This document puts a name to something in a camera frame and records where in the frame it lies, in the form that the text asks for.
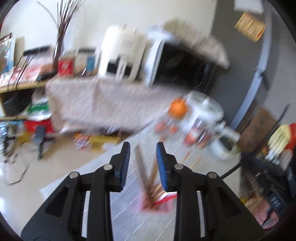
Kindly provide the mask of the person right hand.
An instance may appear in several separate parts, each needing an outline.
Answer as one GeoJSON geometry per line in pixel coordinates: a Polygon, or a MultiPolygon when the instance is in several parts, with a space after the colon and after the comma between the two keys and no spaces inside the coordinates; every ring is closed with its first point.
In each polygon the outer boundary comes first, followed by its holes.
{"type": "Polygon", "coordinates": [[[279,221],[278,215],[264,200],[256,207],[253,216],[264,230],[274,227],[279,221]]]}

